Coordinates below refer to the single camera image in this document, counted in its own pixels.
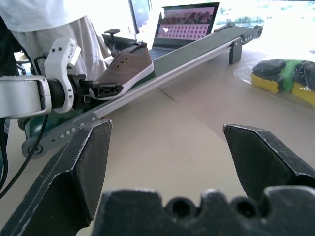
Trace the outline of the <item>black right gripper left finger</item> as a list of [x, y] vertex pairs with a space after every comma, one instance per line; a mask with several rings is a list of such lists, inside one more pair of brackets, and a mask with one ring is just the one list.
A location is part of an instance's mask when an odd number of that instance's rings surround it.
[[93, 221], [101, 195], [111, 120], [88, 123], [45, 165], [0, 234], [74, 236]]

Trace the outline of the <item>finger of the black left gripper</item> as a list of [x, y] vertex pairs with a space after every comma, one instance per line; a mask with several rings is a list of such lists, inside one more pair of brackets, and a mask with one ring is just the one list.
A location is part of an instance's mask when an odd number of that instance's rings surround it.
[[90, 97], [96, 100], [110, 100], [123, 90], [119, 83], [93, 83], [89, 88]]

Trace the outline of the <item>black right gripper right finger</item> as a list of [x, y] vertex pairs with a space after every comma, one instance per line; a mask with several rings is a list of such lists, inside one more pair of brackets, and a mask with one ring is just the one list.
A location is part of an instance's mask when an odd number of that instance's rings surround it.
[[315, 186], [314, 169], [272, 132], [225, 124], [223, 133], [248, 197], [260, 197], [269, 186]]

